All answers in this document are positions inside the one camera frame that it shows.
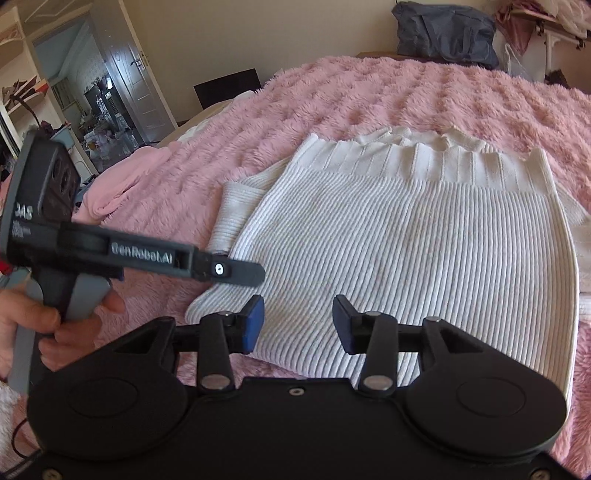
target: black cable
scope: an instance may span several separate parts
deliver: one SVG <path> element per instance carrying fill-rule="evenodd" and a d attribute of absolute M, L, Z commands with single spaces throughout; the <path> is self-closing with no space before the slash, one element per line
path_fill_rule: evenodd
<path fill-rule="evenodd" d="M 16 445 L 16 439 L 17 439 L 18 432 L 21 430 L 22 426 L 26 422 L 27 422 L 27 419 L 24 419 L 21 423 L 19 423 L 17 425 L 17 427 L 12 432 L 12 439 L 11 439 L 12 450 L 14 450 L 14 453 L 16 453 L 23 460 L 27 460 L 30 457 L 30 455 L 24 455 L 23 453 L 21 453 L 21 452 L 18 451 L 18 448 L 17 448 L 17 445 Z"/>
<path fill-rule="evenodd" d="M 29 457 L 22 460 L 20 463 L 13 466 L 11 469 L 6 470 L 5 472 L 0 472 L 0 480 L 11 480 L 12 476 L 15 473 L 20 473 L 26 466 L 37 460 L 37 457 L 39 457 L 40 455 L 41 450 L 37 450 L 36 452 L 33 452 Z"/>
<path fill-rule="evenodd" d="M 23 100 L 22 98 L 20 98 L 17 95 L 11 95 L 10 96 L 11 100 L 14 100 L 18 103 L 20 103 L 24 108 L 26 108 L 27 110 L 29 110 L 29 113 L 33 116 L 33 118 L 35 119 L 35 122 L 37 122 L 37 125 L 41 126 L 41 124 L 39 123 L 39 119 L 37 118 L 37 116 L 35 115 L 35 112 L 33 111 L 33 109 L 29 106 L 28 103 L 26 103 L 25 100 Z"/>

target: gray bag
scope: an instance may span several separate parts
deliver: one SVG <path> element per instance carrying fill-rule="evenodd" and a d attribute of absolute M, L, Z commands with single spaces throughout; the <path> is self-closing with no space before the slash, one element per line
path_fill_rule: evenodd
<path fill-rule="evenodd" d="M 499 66 L 492 49 L 495 20 L 475 8 L 400 2 L 392 13 L 398 20 L 399 55 Z"/>

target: wall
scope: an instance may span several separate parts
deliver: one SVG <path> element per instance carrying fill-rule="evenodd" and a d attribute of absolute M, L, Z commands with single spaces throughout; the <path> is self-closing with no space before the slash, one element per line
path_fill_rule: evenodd
<path fill-rule="evenodd" d="M 79 21 L 57 35 L 35 45 L 37 56 L 43 67 L 43 75 L 47 80 L 51 81 L 59 75 L 82 24 L 83 22 Z"/>
<path fill-rule="evenodd" d="M 94 37 L 89 35 L 86 44 L 80 51 L 76 61 L 70 66 L 67 75 L 72 93 L 74 93 L 84 110 L 90 110 L 90 104 L 84 94 L 98 77 L 103 77 L 107 73 L 107 67 L 100 55 L 99 47 L 96 45 Z"/>
<path fill-rule="evenodd" d="M 124 0 L 176 120 L 197 114 L 193 85 L 255 67 L 279 69 L 327 55 L 394 50 L 395 0 Z M 423 3 L 446 3 L 423 0 Z M 489 8 L 494 0 L 454 0 Z"/>

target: screw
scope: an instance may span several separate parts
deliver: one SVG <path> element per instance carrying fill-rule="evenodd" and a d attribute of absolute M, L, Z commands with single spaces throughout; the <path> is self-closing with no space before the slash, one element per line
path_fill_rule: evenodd
<path fill-rule="evenodd" d="M 394 380 L 385 375 L 371 375 L 364 379 L 363 384 L 370 390 L 384 392 L 394 385 Z"/>
<path fill-rule="evenodd" d="M 550 480 L 550 478 L 550 472 L 545 469 L 536 470 L 530 476 L 530 480 Z"/>
<path fill-rule="evenodd" d="M 306 391 L 303 388 L 290 388 L 290 395 L 294 397 L 301 397 Z"/>
<path fill-rule="evenodd" d="M 41 478 L 43 480 L 61 480 L 61 473 L 53 468 L 48 468 L 47 470 L 43 470 Z"/>
<path fill-rule="evenodd" d="M 212 374 L 201 379 L 201 386 L 208 390 L 223 390 L 230 385 L 230 379 L 225 375 Z"/>

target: ceiling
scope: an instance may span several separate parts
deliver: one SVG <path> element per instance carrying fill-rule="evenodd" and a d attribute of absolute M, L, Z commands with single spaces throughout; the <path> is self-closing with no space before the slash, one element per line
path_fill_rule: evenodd
<path fill-rule="evenodd" d="M 60 17 L 92 3 L 92 0 L 11 0 L 17 5 L 26 35 L 56 22 Z"/>
<path fill-rule="evenodd" d="M 51 80 L 59 76 L 61 68 L 72 48 L 84 20 L 78 20 L 65 30 L 53 35 L 45 41 L 35 44 L 37 57 L 43 68 L 43 75 Z"/>

